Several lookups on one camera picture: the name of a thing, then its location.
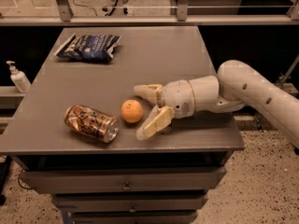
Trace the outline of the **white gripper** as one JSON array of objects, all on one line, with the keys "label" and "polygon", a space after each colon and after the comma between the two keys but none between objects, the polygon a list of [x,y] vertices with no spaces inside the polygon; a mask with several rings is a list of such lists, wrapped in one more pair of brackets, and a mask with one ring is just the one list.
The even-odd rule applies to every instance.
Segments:
[{"label": "white gripper", "polygon": [[156,105],[148,118],[136,130],[139,141],[147,140],[166,128],[175,119],[190,117],[195,112],[191,84],[186,80],[161,84],[136,85],[134,93],[143,100]]}]

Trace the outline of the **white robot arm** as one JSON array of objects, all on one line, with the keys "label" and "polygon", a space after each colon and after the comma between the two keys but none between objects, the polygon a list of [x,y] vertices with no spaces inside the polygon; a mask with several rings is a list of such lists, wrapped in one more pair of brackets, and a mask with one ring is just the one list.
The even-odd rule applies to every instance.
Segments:
[{"label": "white robot arm", "polygon": [[199,111],[232,112],[249,105],[299,146],[299,100],[238,60],[223,63],[215,76],[178,80],[164,86],[137,85],[134,92],[153,105],[149,117],[136,131],[138,140],[149,139],[173,119],[187,118]]}]

